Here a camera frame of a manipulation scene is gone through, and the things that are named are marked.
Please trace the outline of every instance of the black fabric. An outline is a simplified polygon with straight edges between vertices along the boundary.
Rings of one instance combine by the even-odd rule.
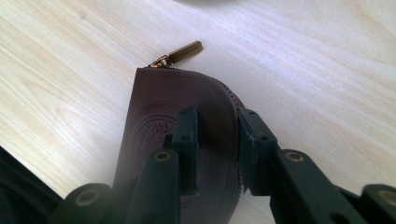
[[[0,224],[44,224],[63,199],[0,147]]]

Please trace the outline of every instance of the leather coin purse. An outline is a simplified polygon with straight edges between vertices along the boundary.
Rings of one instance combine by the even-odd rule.
[[[195,107],[196,191],[180,197],[181,224],[228,223],[242,190],[236,108],[244,105],[213,77],[170,68],[201,50],[194,42],[136,70],[114,181],[116,188],[138,178],[147,155],[174,132],[179,111]]]

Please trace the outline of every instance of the light wood grain surface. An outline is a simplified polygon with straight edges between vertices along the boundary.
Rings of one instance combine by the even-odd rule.
[[[0,145],[63,197],[112,183],[137,67],[226,83],[282,148],[355,193],[396,186],[396,2],[0,1]],[[231,223],[273,223],[243,195]]]

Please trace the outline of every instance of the zipper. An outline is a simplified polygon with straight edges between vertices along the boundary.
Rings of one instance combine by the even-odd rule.
[[[190,58],[203,50],[201,41],[195,41],[181,49],[177,49],[167,55],[163,55],[155,62],[149,65],[153,68],[169,68],[173,63],[178,63],[184,59]]]
[[[148,67],[152,68],[170,68],[172,64],[178,63],[184,59],[190,58],[192,56],[197,55],[203,50],[202,43],[201,41],[194,41],[190,43],[189,45],[184,46],[181,49],[177,49],[169,54],[163,55],[153,63],[151,63]],[[236,106],[240,106],[237,103],[236,100],[236,95],[233,93],[233,91],[230,90],[228,86],[226,86],[224,83],[220,82],[219,80],[215,79],[230,95],[231,99],[233,100],[233,103]]]

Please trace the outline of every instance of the zipper pull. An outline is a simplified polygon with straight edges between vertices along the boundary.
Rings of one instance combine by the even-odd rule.
[[[169,55],[163,55],[161,58],[149,65],[149,67],[168,68],[172,65],[172,63],[178,63],[186,58],[190,58],[201,52],[202,49],[203,47],[201,41],[195,41],[181,49],[173,51]]]

